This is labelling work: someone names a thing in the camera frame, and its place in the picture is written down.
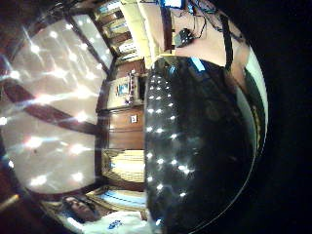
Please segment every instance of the framed picture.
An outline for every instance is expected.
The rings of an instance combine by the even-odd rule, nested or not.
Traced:
[[[128,95],[129,91],[130,91],[130,85],[128,82],[117,86],[118,97]]]

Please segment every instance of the wood paneling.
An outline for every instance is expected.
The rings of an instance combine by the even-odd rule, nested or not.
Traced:
[[[131,123],[136,115],[137,122]],[[143,149],[143,110],[141,107],[111,111],[109,114],[108,148]]]
[[[127,31],[124,33],[120,33],[113,38],[110,38],[109,43],[115,45],[115,44],[118,44],[120,42],[124,42],[124,41],[129,40],[129,39],[132,39],[132,36],[131,36],[130,31]]]
[[[144,59],[125,62],[118,65],[116,79],[127,76],[127,74],[133,69],[139,74],[145,73]]]
[[[106,25],[112,21],[115,21],[115,20],[119,20],[119,19],[122,19],[124,17],[124,15],[122,14],[121,11],[118,11],[118,12],[114,12],[108,16],[105,16],[105,17],[102,17],[99,19],[99,21],[103,24],[103,25]]]
[[[131,123],[131,116],[136,115],[136,123]],[[130,109],[126,111],[120,112],[112,112],[110,113],[110,130],[118,130],[118,129],[139,129],[141,130],[143,126],[143,112],[138,109]]]
[[[108,146],[114,149],[142,149],[143,132],[109,132]]]

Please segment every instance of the wooden cabinet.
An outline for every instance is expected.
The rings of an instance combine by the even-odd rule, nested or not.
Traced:
[[[108,148],[143,149],[143,126],[142,106],[110,111]]]

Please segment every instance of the electronic device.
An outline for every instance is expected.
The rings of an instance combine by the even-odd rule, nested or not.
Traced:
[[[175,46],[178,48],[185,47],[191,44],[193,39],[192,32],[187,28],[183,28],[174,38]]]

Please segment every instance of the ceiling light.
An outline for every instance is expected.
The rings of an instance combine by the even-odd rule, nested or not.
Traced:
[[[32,136],[26,143],[25,146],[28,148],[38,148],[42,144],[43,140],[40,137]]]
[[[86,43],[82,43],[82,44],[80,45],[80,48],[81,48],[82,50],[86,51],[86,50],[88,49],[88,45],[87,45]]]
[[[70,53],[68,57],[72,61],[76,61],[77,60],[77,56],[75,54]]]
[[[75,119],[81,123],[81,122],[84,122],[88,119],[88,116],[87,114],[85,113],[85,111],[81,111],[79,112],[76,116],[75,116]]]
[[[30,181],[30,185],[38,186],[44,184],[45,182],[47,182],[47,177],[45,175],[39,175],[38,177],[35,177]]]
[[[74,95],[79,99],[88,98],[91,94],[91,91],[85,86],[78,86],[74,92]]]
[[[101,63],[97,64],[97,70],[101,70],[103,68],[103,65]]]
[[[8,123],[8,119],[6,117],[0,118],[0,126],[4,126]]]
[[[32,44],[30,47],[30,51],[34,54],[38,54],[40,51],[40,48],[37,45]]]
[[[74,180],[76,180],[77,182],[79,182],[79,181],[81,181],[82,179],[83,179],[83,175],[82,175],[82,173],[76,173],[76,174],[73,174],[73,175],[71,175],[72,176],[72,178],[74,179]]]
[[[39,104],[49,104],[53,100],[55,99],[50,95],[39,95],[34,102]]]
[[[10,77],[13,79],[19,79],[20,78],[20,73],[16,70],[11,71]]]
[[[184,171],[186,168],[184,166],[178,166],[178,169]]]
[[[163,184],[160,183],[160,184],[158,184],[157,189],[161,190],[163,187],[164,187]]]
[[[80,154],[84,150],[85,150],[85,147],[81,144],[74,144],[70,148],[70,152],[73,154]]]
[[[87,78],[88,80],[94,80],[94,79],[97,78],[97,77],[96,77],[96,75],[95,75],[94,73],[88,72],[87,75],[86,75],[86,78]]]
[[[63,69],[56,68],[54,71],[51,72],[51,74],[58,78],[63,78],[67,74],[67,72],[64,71]]]
[[[11,160],[9,161],[8,165],[9,165],[10,168],[14,167],[14,163]]]
[[[74,26],[73,26],[72,24],[67,24],[67,25],[66,25],[66,29],[68,29],[68,30],[71,29],[71,28],[73,28],[73,27],[74,27]]]
[[[53,38],[57,38],[58,37],[58,34],[54,31],[51,31],[50,32],[50,36],[53,37]]]

